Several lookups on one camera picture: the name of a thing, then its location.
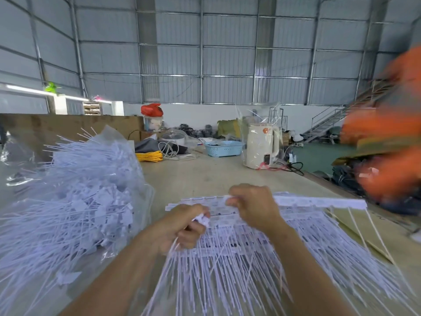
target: blue plastic basket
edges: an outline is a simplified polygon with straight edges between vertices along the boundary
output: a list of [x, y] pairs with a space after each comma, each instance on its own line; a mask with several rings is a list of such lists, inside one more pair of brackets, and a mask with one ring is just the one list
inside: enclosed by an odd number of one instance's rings
[[219, 158], [221, 156], [240, 155], [243, 144], [237, 141], [219, 141], [205, 143], [206, 152], [209, 156]]

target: fluorescent light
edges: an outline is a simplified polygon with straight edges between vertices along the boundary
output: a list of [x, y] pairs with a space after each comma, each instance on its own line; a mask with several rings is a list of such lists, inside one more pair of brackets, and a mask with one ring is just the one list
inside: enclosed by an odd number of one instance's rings
[[6, 87], [11, 90], [21, 91], [21, 92], [28, 92], [28, 93], [35, 93], [35, 94], [41, 94], [41, 95], [49, 95], [49, 96], [55, 96], [54, 93], [46, 92], [46, 91], [40, 91], [40, 90], [34, 90], [32, 88], [23, 88], [22, 86], [16, 86], [16, 85], [10, 85], [6, 84]]
[[80, 97], [77, 97], [77, 96], [65, 95], [64, 97], [65, 97], [66, 99], [69, 99], [69, 100], [75, 100], [75, 101], [82, 101], [82, 102], [89, 102], [89, 101], [90, 101], [90, 99], [87, 99], [87, 98], [80, 98]]
[[108, 103], [111, 104], [112, 101], [107, 101], [107, 100], [94, 100], [95, 102], [99, 102], [99, 103]]

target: left hand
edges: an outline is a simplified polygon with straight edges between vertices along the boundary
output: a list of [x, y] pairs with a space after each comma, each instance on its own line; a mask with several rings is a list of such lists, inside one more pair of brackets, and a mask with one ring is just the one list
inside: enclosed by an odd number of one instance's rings
[[200, 204], [180, 204], [174, 207], [171, 212], [158, 220], [151, 227], [158, 232], [158, 246], [162, 254], [167, 254], [178, 237], [177, 249], [192, 249], [196, 246], [199, 237], [205, 233], [206, 227], [192, 221], [196, 216], [204, 214], [210, 217], [209, 208]]

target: red plastic bag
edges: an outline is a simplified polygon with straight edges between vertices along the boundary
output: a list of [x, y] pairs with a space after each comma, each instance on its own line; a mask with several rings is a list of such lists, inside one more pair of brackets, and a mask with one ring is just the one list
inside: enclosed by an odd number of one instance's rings
[[164, 112], [159, 107], [161, 103], [152, 103], [148, 105], [142, 105], [140, 108], [140, 111], [145, 116], [151, 116], [151, 117], [160, 117], [164, 115]]

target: metal staircase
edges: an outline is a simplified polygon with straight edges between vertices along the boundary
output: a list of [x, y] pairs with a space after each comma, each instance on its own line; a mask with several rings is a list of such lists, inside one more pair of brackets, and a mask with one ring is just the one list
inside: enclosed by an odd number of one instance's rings
[[341, 106], [329, 106], [312, 118], [311, 128], [303, 133], [307, 137], [304, 142], [308, 143], [322, 136], [337, 122], [343, 120], [351, 111], [361, 107], [373, 107], [374, 103], [386, 95], [394, 85], [388, 80], [373, 80], [370, 87], [358, 95], [357, 99], [350, 104]]

